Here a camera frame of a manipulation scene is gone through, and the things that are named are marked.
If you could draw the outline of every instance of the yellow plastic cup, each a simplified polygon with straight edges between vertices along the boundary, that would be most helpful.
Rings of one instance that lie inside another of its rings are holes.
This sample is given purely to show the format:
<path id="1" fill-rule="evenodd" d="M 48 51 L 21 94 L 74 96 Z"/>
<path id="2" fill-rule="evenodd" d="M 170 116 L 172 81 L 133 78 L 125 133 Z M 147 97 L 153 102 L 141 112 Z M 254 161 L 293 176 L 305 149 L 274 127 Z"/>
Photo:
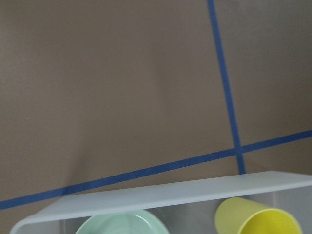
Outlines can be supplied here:
<path id="1" fill-rule="evenodd" d="M 214 223 L 219 234 L 302 234 L 290 213 L 239 197 L 219 205 Z"/>

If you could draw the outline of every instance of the yellow cup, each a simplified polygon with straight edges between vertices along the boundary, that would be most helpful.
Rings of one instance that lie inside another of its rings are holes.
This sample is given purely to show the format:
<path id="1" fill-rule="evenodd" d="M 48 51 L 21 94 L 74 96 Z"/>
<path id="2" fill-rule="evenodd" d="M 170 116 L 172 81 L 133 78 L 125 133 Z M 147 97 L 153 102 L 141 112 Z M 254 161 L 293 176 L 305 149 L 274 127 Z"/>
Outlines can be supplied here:
<path id="1" fill-rule="evenodd" d="M 214 223 L 219 234 L 302 234 L 288 212 L 239 197 L 220 204 Z"/>

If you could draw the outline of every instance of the blue tape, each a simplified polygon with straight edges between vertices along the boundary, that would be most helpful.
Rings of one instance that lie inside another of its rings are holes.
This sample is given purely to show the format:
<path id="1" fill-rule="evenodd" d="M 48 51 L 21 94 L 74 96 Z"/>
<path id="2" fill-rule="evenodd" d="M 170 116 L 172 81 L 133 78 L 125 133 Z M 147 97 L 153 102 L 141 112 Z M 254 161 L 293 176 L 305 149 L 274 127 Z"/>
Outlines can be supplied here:
<path id="1" fill-rule="evenodd" d="M 282 136 L 282 137 L 271 139 L 271 140 L 265 140 L 265 141 L 250 144 L 250 145 L 245 145 L 242 147 L 242 151 L 244 153 L 247 153 L 247 152 L 265 149 L 268 147 L 285 144 L 285 143 L 289 143 L 292 141 L 301 140 L 301 139 L 305 139 L 309 137 L 312 137 L 312 130 L 301 132 L 301 133 L 296 133 L 296 134 L 292 134 L 288 136 Z"/>
<path id="2" fill-rule="evenodd" d="M 260 149 L 264 149 L 264 148 L 268 148 L 268 147 L 272 147 L 272 146 L 276 146 L 280 144 L 285 144 L 285 143 L 289 143 L 292 141 L 297 141 L 297 140 L 301 140 L 301 139 L 305 139 L 309 137 L 312 137 L 312 130 L 297 133 L 297 134 L 292 134 L 288 136 L 282 136 L 282 137 L 271 139 L 271 140 L 265 140 L 265 141 L 250 144 L 250 145 L 245 145 L 242 147 L 242 151 L 244 153 L 247 153 L 247 152 L 260 150 Z M 223 151 L 219 151 L 219 152 L 215 152 L 211 154 L 183 159 L 180 161 L 170 162 L 170 163 L 166 163 L 166 164 L 162 164 L 162 165 L 158 165 L 158 166 L 154 166 L 150 168 L 145 168 L 145 169 L 141 169 L 141 170 L 137 170 L 133 172 L 123 173 L 120 175 L 114 175 L 114 176 L 110 176 L 107 178 L 88 181 L 88 182 L 84 182 L 81 184 L 75 184 L 75 185 L 71 185 L 71 186 L 67 186 L 67 187 L 63 187 L 59 189 L 48 190 L 46 192 L 41 192 L 41 193 L 21 196 L 21 197 L 17 197 L 17 198 L 5 200 L 5 201 L 0 201 L 0 210 L 4 210 L 4 209 L 16 207 L 16 206 L 21 206 L 21 205 L 26 205 L 26 204 L 37 202 L 37 201 L 47 200 L 47 199 L 51 199 L 51 198 L 55 198 L 55 197 L 59 197 L 63 195 L 83 192 L 83 191 L 87 191 L 90 189 L 95 189 L 95 188 L 102 187 L 102 186 L 116 184 L 116 183 L 124 182 L 127 180 L 131 180 L 131 179 L 141 178 L 144 176 L 151 176 L 151 175 L 155 175 L 155 174 L 162 173 L 162 172 L 167 172 L 167 171 L 171 171 L 171 170 L 175 170 L 175 169 L 179 169 L 179 168 L 183 168 L 187 166 L 200 164 L 203 162 L 208 162 L 208 161 L 212 161 L 216 159 L 234 156 L 235 154 L 236 154 L 235 149 L 223 150 Z"/>
<path id="3" fill-rule="evenodd" d="M 214 43 L 215 43 L 216 53 L 218 57 L 221 77 L 222 77 L 225 100 L 226 100 L 228 115 L 230 119 L 231 132 L 232 132 L 234 147 L 236 151 L 238 170 L 240 174 L 245 174 L 246 170 L 245 170 L 245 165 L 244 165 L 243 152 L 242 152 L 242 148 L 240 144 L 238 127 L 237 127 L 233 99 L 232 99 L 232 93 L 231 93 L 231 88 L 230 88 L 230 82 L 229 82 L 227 67 L 226 67 L 223 48 L 222 48 L 221 35 L 220 35 L 218 21 L 217 21 L 216 12 L 215 12 L 215 3 L 213 0 L 207 0 L 207 4 L 208 4 L 210 21 L 211 21 L 211 25 L 213 29 Z"/>
<path id="4" fill-rule="evenodd" d="M 170 162 L 150 168 L 145 168 L 133 172 L 128 172 L 128 173 L 123 173 L 120 175 L 114 175 L 110 176 L 107 178 L 102 178 L 102 179 L 97 179 L 93 181 L 88 181 L 84 182 L 81 184 L 75 184 L 59 189 L 53 189 L 53 190 L 48 190 L 42 193 L 37 193 L 37 194 L 32 194 L 32 195 L 27 195 L 27 196 L 22 196 L 22 197 L 17 197 L 5 201 L 0 201 L 0 210 L 3 209 L 8 209 L 16 206 L 21 206 L 37 201 L 42 201 L 46 199 L 51 199 L 63 195 L 69 195 L 69 194 L 74 194 L 82 191 L 87 191 L 90 189 L 95 189 L 98 187 L 103 187 L 111 184 L 116 184 L 120 182 L 124 182 L 127 180 L 131 179 L 136 179 L 136 178 L 141 178 L 144 176 L 150 176 L 150 175 L 155 175 L 158 173 L 162 172 L 167 172 L 171 170 L 175 170 L 178 168 L 183 168 L 187 166 L 192 166 L 196 164 L 200 164 L 203 162 L 209 162 L 212 160 L 216 159 L 221 159 L 229 156 L 234 156 L 235 155 L 235 150 L 234 149 L 229 149 L 229 150 L 223 150 L 211 154 L 206 154 L 202 156 L 196 156 L 188 159 L 183 159 L 180 161 L 175 161 L 175 162 Z"/>

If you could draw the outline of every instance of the plastic container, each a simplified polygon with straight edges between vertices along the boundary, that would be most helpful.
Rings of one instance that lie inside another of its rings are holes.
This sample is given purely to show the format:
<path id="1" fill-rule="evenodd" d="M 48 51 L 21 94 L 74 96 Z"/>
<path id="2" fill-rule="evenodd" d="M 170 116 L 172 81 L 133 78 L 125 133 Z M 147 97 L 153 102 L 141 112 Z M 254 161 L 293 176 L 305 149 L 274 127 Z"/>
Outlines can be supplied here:
<path id="1" fill-rule="evenodd" d="M 226 198 L 283 209 L 312 230 L 312 176 L 261 172 L 107 192 L 69 195 L 18 222 L 10 234 L 74 234 L 93 215 L 147 209 L 170 234 L 217 234 L 214 215 Z"/>

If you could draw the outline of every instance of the cup rim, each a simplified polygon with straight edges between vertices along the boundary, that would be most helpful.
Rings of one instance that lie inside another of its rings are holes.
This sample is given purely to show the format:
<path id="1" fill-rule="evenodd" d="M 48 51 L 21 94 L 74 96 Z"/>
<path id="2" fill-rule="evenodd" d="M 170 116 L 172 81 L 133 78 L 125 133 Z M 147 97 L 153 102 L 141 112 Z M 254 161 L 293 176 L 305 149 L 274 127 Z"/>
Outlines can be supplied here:
<path id="1" fill-rule="evenodd" d="M 285 214 L 286 216 L 290 217 L 292 219 L 292 221 L 296 224 L 296 226 L 298 227 L 299 229 L 299 233 L 302 234 L 302 229 L 300 227 L 300 224 L 298 223 L 297 219 L 290 213 L 288 213 L 287 211 L 285 210 L 282 210 L 282 209 L 278 209 L 278 208 L 265 208 L 263 210 L 260 210 L 260 211 L 257 211 L 255 212 L 253 215 L 251 215 L 250 217 L 248 217 L 243 223 L 242 225 L 239 227 L 238 231 L 237 231 L 237 234 L 241 234 L 241 232 L 243 231 L 244 227 L 246 226 L 246 224 L 253 218 L 255 217 L 256 215 L 260 214 L 260 213 L 263 213 L 263 212 L 266 212 L 266 211 L 278 211 L 278 212 L 281 212 L 283 214 Z"/>

